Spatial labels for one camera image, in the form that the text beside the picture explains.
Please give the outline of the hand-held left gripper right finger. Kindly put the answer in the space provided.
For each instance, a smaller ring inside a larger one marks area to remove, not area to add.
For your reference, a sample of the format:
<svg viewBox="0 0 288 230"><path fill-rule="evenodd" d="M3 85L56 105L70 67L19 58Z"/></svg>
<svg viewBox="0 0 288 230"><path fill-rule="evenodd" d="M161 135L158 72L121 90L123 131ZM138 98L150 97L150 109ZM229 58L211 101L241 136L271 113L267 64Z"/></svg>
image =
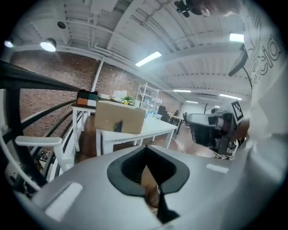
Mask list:
<svg viewBox="0 0 288 230"><path fill-rule="evenodd" d="M160 186L156 229L241 230L246 225L239 185L245 157L224 161L146 148L147 166Z"/></svg>

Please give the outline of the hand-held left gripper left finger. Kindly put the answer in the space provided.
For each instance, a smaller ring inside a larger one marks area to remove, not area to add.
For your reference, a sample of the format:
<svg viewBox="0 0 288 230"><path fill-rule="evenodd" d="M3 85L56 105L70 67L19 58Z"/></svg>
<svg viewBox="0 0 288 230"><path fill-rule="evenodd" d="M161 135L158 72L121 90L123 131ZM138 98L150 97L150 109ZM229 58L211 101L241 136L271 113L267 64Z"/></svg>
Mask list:
<svg viewBox="0 0 288 230"><path fill-rule="evenodd" d="M24 210L44 230L154 230L161 222L145 199L119 192L107 169L134 148L76 164L42 187L32 199L15 192Z"/></svg>

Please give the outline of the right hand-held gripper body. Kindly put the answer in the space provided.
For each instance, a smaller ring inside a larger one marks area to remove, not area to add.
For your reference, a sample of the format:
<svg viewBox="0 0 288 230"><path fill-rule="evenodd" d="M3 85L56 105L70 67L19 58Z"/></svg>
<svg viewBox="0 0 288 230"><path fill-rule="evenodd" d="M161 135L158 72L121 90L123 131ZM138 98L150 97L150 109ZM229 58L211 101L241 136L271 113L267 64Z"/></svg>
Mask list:
<svg viewBox="0 0 288 230"><path fill-rule="evenodd" d="M239 101L231 102L224 107L211 110L209 124L215 125L212 130L213 139L210 149L215 155L232 155L236 145L231 137L236 133L238 125L244 120L244 114Z"/></svg>

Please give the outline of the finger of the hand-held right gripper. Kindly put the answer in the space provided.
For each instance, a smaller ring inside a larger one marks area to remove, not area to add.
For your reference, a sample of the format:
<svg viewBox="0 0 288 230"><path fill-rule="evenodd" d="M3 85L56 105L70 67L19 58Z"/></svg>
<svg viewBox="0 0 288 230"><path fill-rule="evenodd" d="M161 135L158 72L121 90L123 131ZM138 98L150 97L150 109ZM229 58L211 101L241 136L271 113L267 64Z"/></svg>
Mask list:
<svg viewBox="0 0 288 230"><path fill-rule="evenodd" d="M187 114L186 123L190 127L192 140L196 144L215 148L217 139L217 116L206 114Z"/></svg>

